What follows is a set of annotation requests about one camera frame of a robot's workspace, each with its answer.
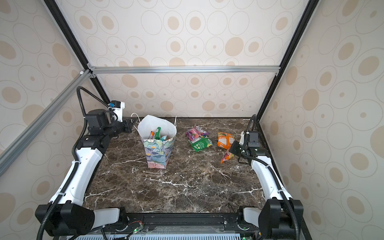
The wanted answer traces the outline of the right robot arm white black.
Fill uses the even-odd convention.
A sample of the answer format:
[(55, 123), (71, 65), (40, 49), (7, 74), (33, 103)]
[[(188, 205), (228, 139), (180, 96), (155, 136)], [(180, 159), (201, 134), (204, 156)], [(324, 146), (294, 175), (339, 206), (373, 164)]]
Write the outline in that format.
[(304, 207), (293, 199), (274, 170), (271, 154), (264, 148), (257, 131), (244, 131), (241, 140), (233, 142), (230, 153), (246, 160), (258, 176), (266, 197), (261, 210), (242, 209), (244, 222), (259, 229), (257, 240), (299, 240)]

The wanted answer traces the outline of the green Fox's candy bag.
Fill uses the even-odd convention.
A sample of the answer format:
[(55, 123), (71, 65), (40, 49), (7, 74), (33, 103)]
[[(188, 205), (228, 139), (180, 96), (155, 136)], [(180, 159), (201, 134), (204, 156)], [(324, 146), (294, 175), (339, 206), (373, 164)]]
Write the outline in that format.
[(161, 139), (161, 127), (157, 127), (155, 134), (154, 134), (154, 139), (155, 140), (160, 140)]

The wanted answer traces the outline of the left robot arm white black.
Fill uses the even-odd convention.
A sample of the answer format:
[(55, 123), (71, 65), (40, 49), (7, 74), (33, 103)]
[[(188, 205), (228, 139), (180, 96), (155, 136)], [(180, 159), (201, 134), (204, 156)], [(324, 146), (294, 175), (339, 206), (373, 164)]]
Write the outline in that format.
[(74, 145), (74, 161), (58, 191), (46, 205), (39, 205), (35, 216), (40, 222), (37, 239), (81, 236), (91, 230), (120, 222), (121, 208), (90, 210), (83, 207), (87, 190), (112, 140), (130, 133), (132, 123), (123, 119), (123, 107), (92, 110), (85, 115), (87, 135)]

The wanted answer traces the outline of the floral paper bag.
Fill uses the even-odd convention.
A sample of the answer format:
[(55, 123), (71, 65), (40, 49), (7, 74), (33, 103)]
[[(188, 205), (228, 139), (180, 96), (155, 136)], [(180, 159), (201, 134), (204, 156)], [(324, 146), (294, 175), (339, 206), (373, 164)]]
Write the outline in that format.
[[(135, 129), (138, 131), (143, 143), (148, 168), (166, 169), (176, 141), (176, 120), (170, 122), (152, 115), (147, 115), (142, 119), (138, 118), (138, 121), (139, 123)], [(157, 127), (161, 127), (161, 137), (166, 135), (168, 136), (168, 140), (149, 139), (151, 131), (155, 132)]]

